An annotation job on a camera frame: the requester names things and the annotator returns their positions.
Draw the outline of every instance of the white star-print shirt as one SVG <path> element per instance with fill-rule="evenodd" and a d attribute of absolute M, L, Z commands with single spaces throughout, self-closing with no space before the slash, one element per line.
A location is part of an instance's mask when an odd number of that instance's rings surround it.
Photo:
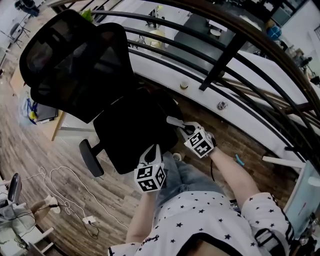
<path fill-rule="evenodd" d="M 275 234 L 284 250 L 283 255 L 288 255 L 294 232 L 270 193 L 259 193 L 248 198 L 240 214 L 233 210 L 229 199 L 221 193 L 187 191 L 156 209 L 152 231 L 142 243 L 111 246 L 108 255 L 185 255 L 182 251 L 199 239 L 229 255 L 271 255 L 268 244 L 261 245 L 263 239 L 255 239 L 255 235 L 263 229 Z"/>

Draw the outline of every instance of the white cable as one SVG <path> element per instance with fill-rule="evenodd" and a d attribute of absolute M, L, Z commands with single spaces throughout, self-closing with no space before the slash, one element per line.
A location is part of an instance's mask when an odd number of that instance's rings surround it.
<path fill-rule="evenodd" d="M 28 177 L 28 178 L 24 178 L 24 179 L 22 179 L 22 181 L 25 181 L 25 180 L 31 179 L 31 178 L 33 178 L 33 177 L 36 177 L 36 176 L 38 176 L 38 175 L 41 175 L 41 176 L 43 177 L 43 183 L 44 183 L 44 185 L 46 186 L 46 188 L 47 188 L 55 197 L 59 198 L 59 199 L 64 203 L 64 205 L 65 205 L 65 212 L 66 212 L 68 215 L 71 214 L 70 211 L 74 212 L 74 211 L 71 209 L 71 205 L 70 205 L 70 202 L 71 202 L 71 203 L 75 204 L 77 207 L 79 207 L 80 209 L 82 209 L 83 216 L 84 216 L 84 218 L 86 218 L 85 210 L 84 210 L 81 206 L 79 206 L 77 203 L 69 200 L 68 198 L 66 198 L 66 197 L 64 197 L 62 194 L 60 194 L 60 193 L 57 191 L 55 185 L 53 184 L 53 182 L 52 182 L 52 177 L 51 177 L 52 172 L 53 172 L 53 171 L 56 171 L 56 170 L 59 170 L 60 168 L 66 168 L 67 170 L 71 171 L 71 172 L 76 176 L 76 178 L 81 182 L 81 184 L 85 187 L 85 189 L 89 192 L 89 194 L 94 197 L 95 201 L 105 210 L 105 212 L 106 212 L 109 216 L 111 216 L 112 218 L 114 218 L 114 219 L 116 220 L 116 222 L 118 222 L 120 225 L 122 225 L 122 226 L 124 226 L 124 227 L 126 227 L 126 228 L 128 229 L 128 227 L 127 227 L 126 225 L 122 224 L 115 216 L 113 216 L 111 213 L 109 213 L 109 212 L 107 211 L 107 209 L 97 200 L 96 196 L 89 191 L 89 189 L 87 188 L 87 186 L 81 181 L 81 179 L 78 177 L 78 175 L 77 175 L 73 170 L 71 170 L 69 167 L 60 166 L 60 167 L 58 167 L 58 168 L 54 168 L 54 169 L 52 169 L 52 170 L 50 171 L 50 174 L 49 174 L 49 180 L 50 180 L 50 183 L 51 183 L 52 187 L 53 187 L 54 190 L 55 190 L 62 198 L 64 198 L 65 200 L 63 200 L 59 195 L 57 195 L 57 194 L 55 194 L 54 192 L 52 192 L 52 190 L 47 186 L 47 184 L 46 184 L 47 172 L 46 172 L 46 169 L 45 169 L 44 167 L 42 167 L 42 166 L 40 167 L 40 170 L 43 169 L 44 172 L 40 172 L 40 173 L 38 173 L 38 174 L 36 174 L 36 175 L 33 175 L 33 176 L 31 176 L 31 177 Z"/>

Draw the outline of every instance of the electrical outlet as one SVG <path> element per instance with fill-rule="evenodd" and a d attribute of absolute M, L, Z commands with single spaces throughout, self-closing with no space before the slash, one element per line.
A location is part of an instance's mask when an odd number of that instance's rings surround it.
<path fill-rule="evenodd" d="M 91 216 L 83 218 L 82 221 L 85 224 L 89 224 L 89 222 L 94 223 L 94 222 L 96 222 L 96 218 L 91 215 Z"/>

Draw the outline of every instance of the black metal railing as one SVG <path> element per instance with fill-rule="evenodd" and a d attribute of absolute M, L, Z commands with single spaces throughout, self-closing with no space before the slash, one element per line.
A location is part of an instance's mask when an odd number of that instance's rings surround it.
<path fill-rule="evenodd" d="M 211 70 L 195 64 L 194 62 L 182 58 L 181 56 L 172 54 L 166 50 L 155 48 L 140 41 L 128 40 L 130 46 L 129 52 L 140 57 L 157 62 L 158 64 L 169 67 L 177 72 L 188 76 L 189 78 L 199 82 L 201 85 L 199 90 L 205 91 L 207 89 L 214 90 L 216 93 L 226 97 L 231 102 L 237 104 L 240 108 L 250 113 L 254 118 L 263 123 L 267 128 L 274 132 L 286 145 L 285 150 L 294 152 L 302 161 L 310 160 L 314 167 L 320 173 L 320 138 L 315 133 L 311 125 L 320 127 L 320 100 L 313 90 L 309 81 L 306 80 L 302 71 L 296 66 L 293 60 L 286 55 L 266 34 L 262 33 L 251 24 L 247 23 L 241 18 L 226 13 L 221 7 L 210 4 L 205 1 L 193 0 L 148 0 L 149 2 L 156 2 L 173 7 L 177 7 L 193 14 L 200 15 L 206 19 L 213 20 L 231 30 L 235 33 L 229 44 L 225 45 L 217 39 L 208 36 L 207 34 L 196 31 L 187 26 L 183 26 L 162 18 L 152 17 L 149 15 L 142 15 L 130 12 L 120 12 L 112 10 L 93 10 L 93 15 L 101 17 L 119 16 L 130 19 L 142 20 L 148 23 L 155 23 L 171 29 L 183 32 L 206 42 L 207 44 L 222 51 L 218 59 L 214 59 L 203 52 L 187 46 L 178 41 L 142 31 L 136 28 L 125 27 L 128 33 L 137 34 L 145 38 L 151 38 L 183 50 L 193 56 L 196 56 L 211 65 Z M 297 105 L 290 96 L 263 70 L 253 64 L 244 56 L 238 54 L 238 50 L 246 43 L 250 42 L 255 47 L 263 51 L 272 61 L 274 61 L 295 83 L 301 93 L 307 99 L 307 103 Z M 163 57 L 169 58 L 173 62 L 181 64 L 183 67 L 188 67 L 192 71 L 179 67 L 176 64 L 165 61 L 161 58 L 155 57 L 152 54 L 147 54 L 139 50 L 139 48 L 149 50 Z M 235 58 L 257 75 L 266 81 L 280 96 L 274 96 L 268 93 L 241 74 L 232 70 L 227 66 L 231 59 Z M 221 74 L 225 72 L 237 80 L 234 83 L 228 79 L 222 78 Z M 242 102 L 231 96 L 229 93 L 223 91 L 223 88 L 228 88 L 236 95 Z M 269 107 L 262 105 L 255 101 L 252 97 L 264 100 Z M 295 114 L 299 117 L 303 126 L 297 124 L 288 115 Z"/>

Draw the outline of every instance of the denim shorts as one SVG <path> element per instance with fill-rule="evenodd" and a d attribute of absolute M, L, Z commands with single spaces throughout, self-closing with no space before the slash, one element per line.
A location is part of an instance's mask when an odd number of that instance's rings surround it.
<path fill-rule="evenodd" d="M 174 160 L 170 152 L 163 154 L 165 183 L 157 195 L 155 207 L 186 191 L 213 191 L 225 194 L 221 187 L 191 164 Z"/>

